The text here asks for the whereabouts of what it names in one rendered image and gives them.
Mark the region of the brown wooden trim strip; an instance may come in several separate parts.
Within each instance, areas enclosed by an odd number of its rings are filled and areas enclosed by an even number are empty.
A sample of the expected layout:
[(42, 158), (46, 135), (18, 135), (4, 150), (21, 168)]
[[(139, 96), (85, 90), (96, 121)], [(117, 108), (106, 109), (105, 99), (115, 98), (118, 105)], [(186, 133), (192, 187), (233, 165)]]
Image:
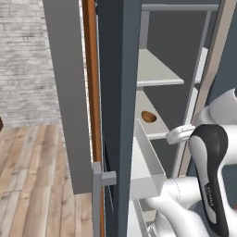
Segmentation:
[[(82, 12), (83, 12), (83, 25), (84, 25), (88, 90), (89, 90), (93, 160), (94, 162), (100, 161), (102, 164), (97, 36), (96, 36), (94, 0), (82, 0)], [(104, 218), (103, 188), (101, 191), (101, 195), (102, 195), (101, 211), (103, 212), (102, 218)], [(101, 233), (102, 237), (105, 237), (104, 221), (102, 221)]]

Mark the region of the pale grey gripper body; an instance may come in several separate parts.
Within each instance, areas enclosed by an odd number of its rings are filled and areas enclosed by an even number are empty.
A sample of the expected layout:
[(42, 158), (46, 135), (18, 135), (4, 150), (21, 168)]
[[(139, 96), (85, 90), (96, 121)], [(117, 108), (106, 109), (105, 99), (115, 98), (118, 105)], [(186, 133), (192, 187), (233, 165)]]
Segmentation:
[(189, 139), (195, 126), (192, 124), (181, 125), (166, 134), (168, 144), (182, 143)]

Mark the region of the brown potato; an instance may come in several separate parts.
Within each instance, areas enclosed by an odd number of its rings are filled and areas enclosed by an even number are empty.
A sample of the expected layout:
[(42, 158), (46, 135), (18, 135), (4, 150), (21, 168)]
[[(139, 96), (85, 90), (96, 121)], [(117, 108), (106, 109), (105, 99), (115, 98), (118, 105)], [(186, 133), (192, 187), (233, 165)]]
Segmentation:
[(142, 118), (146, 123), (153, 123), (156, 121), (156, 115), (146, 110), (142, 112)]

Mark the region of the grey cupboard side panel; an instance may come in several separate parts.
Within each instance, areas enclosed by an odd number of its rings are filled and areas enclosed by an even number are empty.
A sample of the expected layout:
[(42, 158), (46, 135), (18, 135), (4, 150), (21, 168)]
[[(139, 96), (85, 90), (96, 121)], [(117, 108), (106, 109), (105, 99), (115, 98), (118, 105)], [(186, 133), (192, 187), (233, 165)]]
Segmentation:
[(92, 190), (79, 0), (43, 0), (73, 192)]

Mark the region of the white freezer drawer bin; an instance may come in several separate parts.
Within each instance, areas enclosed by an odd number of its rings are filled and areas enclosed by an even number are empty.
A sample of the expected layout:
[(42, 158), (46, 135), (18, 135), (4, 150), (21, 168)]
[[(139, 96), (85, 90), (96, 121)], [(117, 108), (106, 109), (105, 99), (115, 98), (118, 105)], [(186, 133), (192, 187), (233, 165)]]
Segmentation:
[(159, 196), (165, 178), (165, 170), (147, 138), (140, 120), (136, 119), (131, 156), (130, 199)]

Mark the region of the dark grey freezer door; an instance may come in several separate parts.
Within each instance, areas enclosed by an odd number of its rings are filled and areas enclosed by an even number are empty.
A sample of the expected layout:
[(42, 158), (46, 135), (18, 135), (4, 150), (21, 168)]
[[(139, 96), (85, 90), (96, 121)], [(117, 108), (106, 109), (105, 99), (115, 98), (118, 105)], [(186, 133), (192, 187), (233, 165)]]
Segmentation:
[(106, 168), (106, 237), (127, 237), (131, 154), (142, 0), (98, 0), (102, 129)]

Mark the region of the grey freezer cabinet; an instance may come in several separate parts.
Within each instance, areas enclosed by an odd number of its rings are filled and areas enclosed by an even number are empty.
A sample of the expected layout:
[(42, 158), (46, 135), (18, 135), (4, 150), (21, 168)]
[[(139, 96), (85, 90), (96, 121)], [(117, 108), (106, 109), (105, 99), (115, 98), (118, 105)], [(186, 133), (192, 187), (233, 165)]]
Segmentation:
[[(216, 12), (219, 1), (169, 0), (163, 4), (144, 0), (142, 4), (139, 50), (149, 50), (184, 80), (184, 84), (136, 89), (144, 91), (169, 131), (185, 125), (207, 11)], [(197, 175), (186, 141), (168, 144), (166, 137), (149, 141), (165, 170), (165, 180)], [(149, 237), (148, 227), (155, 221), (156, 210), (146, 203), (147, 199), (130, 199), (128, 237)]]

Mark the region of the white freezer shelf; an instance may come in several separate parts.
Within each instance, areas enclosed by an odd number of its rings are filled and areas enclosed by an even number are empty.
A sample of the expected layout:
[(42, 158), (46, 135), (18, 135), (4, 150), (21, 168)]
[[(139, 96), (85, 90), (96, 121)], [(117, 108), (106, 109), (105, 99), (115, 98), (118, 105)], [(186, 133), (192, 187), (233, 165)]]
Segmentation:
[(175, 74), (147, 49), (139, 50), (137, 86), (159, 86), (184, 84), (184, 80)]
[[(142, 112), (148, 111), (156, 116), (154, 122), (148, 123), (143, 120)], [(169, 129), (163, 119), (158, 115), (156, 109), (148, 99), (144, 91), (136, 92), (136, 103), (135, 103), (135, 117), (139, 119), (143, 125), (147, 137), (150, 140), (164, 139)]]

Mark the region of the dark door with beige edge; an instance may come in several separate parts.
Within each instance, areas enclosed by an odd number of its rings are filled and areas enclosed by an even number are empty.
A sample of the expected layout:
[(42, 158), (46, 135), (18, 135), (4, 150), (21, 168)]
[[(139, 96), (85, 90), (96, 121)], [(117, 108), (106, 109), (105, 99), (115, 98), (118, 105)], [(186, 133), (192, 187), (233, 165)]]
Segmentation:
[(185, 125), (190, 125), (196, 120), (197, 114), (205, 107), (206, 101), (210, 96), (236, 4), (237, 0), (220, 0), (216, 12), (207, 11), (204, 35), (200, 54), (197, 58), (197, 69), (191, 86)]

